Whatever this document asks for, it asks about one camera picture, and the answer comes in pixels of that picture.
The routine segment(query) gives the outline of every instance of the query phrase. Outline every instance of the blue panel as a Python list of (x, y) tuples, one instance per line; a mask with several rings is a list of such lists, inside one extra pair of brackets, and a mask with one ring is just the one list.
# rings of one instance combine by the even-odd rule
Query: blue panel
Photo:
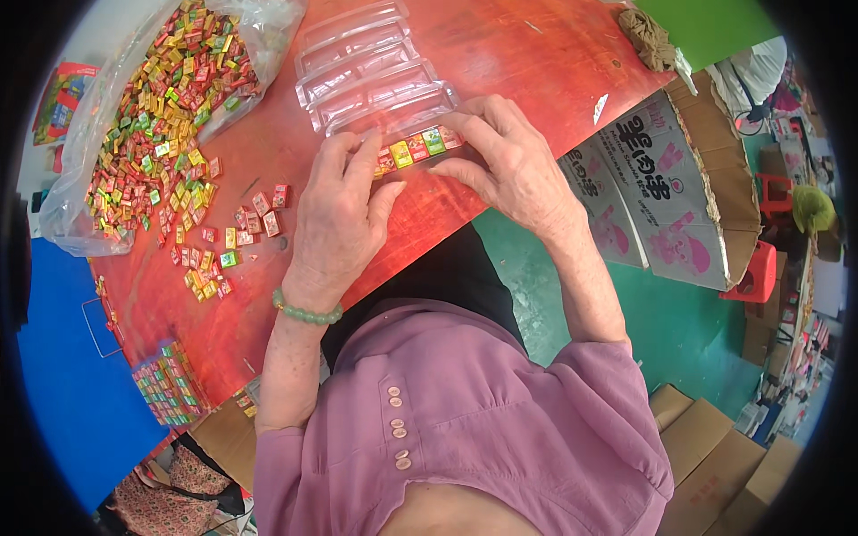
[[(47, 447), (87, 512), (168, 432), (140, 396), (123, 354), (102, 359), (96, 351), (81, 311), (93, 298), (86, 259), (33, 241), (29, 324), (18, 334), (24, 383)], [(99, 304), (87, 313), (102, 352), (117, 348)]]

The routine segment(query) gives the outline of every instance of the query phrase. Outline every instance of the green jade bracelet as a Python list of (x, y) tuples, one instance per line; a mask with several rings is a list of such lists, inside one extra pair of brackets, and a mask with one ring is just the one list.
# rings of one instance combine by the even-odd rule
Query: green jade bracelet
[(291, 305), (286, 304), (286, 300), (283, 299), (283, 289), (280, 287), (277, 287), (274, 290), (274, 294), (272, 294), (271, 296), (271, 303), (274, 304), (274, 307), (283, 311), (283, 314), (286, 316), (291, 316), (295, 320), (300, 320), (301, 322), (307, 322), (310, 324), (316, 324), (318, 326), (324, 326), (325, 324), (335, 324), (338, 320), (342, 318), (342, 304), (337, 304), (334, 310), (327, 314), (319, 314), (308, 310), (295, 309)]

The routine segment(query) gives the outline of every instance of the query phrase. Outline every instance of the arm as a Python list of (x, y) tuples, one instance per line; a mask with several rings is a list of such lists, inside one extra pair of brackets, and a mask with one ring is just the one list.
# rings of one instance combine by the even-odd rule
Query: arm
[(487, 204), (528, 228), (546, 246), (560, 277), (569, 334), (578, 342), (628, 342), (611, 276), (542, 134), (498, 95), (466, 102), (442, 124), (461, 133), (490, 171), (447, 159), (430, 172), (457, 178)]
[[(380, 147), (378, 132), (362, 144), (351, 133), (322, 144), (298, 203), (294, 254), (282, 284), (287, 304), (330, 312), (387, 240), (387, 219), (405, 183), (386, 184), (370, 198)], [(265, 351), (258, 435), (306, 425), (316, 408), (326, 329), (277, 315)]]

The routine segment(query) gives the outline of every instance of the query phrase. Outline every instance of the green floor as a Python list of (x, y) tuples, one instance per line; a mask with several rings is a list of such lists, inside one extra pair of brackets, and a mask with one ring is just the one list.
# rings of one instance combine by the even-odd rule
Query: green floor
[[(557, 272), (529, 231), (490, 209), (474, 226), (500, 279), (510, 288), (530, 357), (549, 364), (569, 342)], [(759, 367), (739, 356), (745, 336), (742, 304), (716, 291), (609, 263), (634, 358), (647, 388), (670, 382), (704, 397), (736, 419), (759, 379)]]

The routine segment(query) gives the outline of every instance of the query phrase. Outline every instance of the stool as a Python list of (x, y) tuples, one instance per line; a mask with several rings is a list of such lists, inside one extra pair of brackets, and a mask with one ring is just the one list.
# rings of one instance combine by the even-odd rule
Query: stool
[[(793, 189), (793, 181), (786, 177), (778, 177), (777, 175), (767, 175), (765, 173), (757, 173), (757, 178), (763, 182), (763, 199), (759, 202), (759, 211), (765, 214), (769, 220), (774, 220), (772, 213), (775, 212), (792, 212), (793, 210), (793, 195), (789, 193)], [(783, 199), (774, 199), (770, 184), (783, 184), (786, 187)]]
[(775, 290), (776, 264), (775, 246), (758, 240), (745, 277), (728, 292), (719, 292), (718, 298), (764, 304)]

